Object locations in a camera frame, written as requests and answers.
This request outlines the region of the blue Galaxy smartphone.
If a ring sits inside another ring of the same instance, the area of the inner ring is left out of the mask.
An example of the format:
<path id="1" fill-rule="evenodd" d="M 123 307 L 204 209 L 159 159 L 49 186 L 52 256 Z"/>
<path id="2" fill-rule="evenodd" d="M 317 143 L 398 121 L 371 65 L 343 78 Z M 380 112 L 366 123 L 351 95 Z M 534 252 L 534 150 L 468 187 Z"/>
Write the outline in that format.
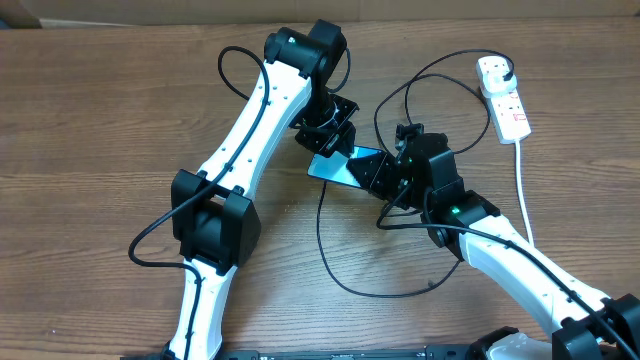
<path id="1" fill-rule="evenodd" d="M 329 158 L 316 154 L 311 159 L 307 175 L 312 178 L 335 184 L 361 189 L 359 182 L 347 169 L 347 162 L 349 160 L 364 158 L 370 155 L 378 155 L 380 153 L 382 153 L 381 149 L 355 146 L 354 152 L 349 158 L 345 157 L 340 152 L 335 152 Z"/>

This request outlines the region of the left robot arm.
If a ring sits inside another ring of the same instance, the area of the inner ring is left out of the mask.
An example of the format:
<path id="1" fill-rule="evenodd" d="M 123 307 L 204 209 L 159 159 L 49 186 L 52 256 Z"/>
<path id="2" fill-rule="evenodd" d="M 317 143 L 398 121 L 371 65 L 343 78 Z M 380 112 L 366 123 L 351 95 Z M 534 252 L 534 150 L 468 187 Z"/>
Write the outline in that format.
<path id="1" fill-rule="evenodd" d="M 257 187 L 287 129 L 324 158 L 350 156 L 356 103 L 327 82 L 347 40 L 341 28 L 317 21 L 308 34 L 282 27 L 259 58 L 260 75 L 219 148 L 197 172 L 179 171 L 171 184 L 173 236 L 180 243 L 185 287 L 179 325 L 164 359 L 213 359 L 222 345 L 230 285 L 260 237 Z"/>

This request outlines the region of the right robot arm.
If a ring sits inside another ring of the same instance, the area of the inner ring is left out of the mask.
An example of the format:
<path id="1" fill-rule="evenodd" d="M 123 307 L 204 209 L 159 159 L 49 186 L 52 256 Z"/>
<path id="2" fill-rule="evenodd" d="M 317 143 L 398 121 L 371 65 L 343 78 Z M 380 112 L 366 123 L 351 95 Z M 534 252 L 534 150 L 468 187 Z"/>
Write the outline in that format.
<path id="1" fill-rule="evenodd" d="M 500 210 L 464 187 L 443 134 L 400 141 L 400 151 L 350 158 L 359 186 L 389 207 L 421 211 L 416 228 L 483 272 L 543 329 L 554 359 L 601 359 L 604 344 L 623 359 L 639 356 L 639 300 L 613 299 L 571 276 L 524 239 Z"/>

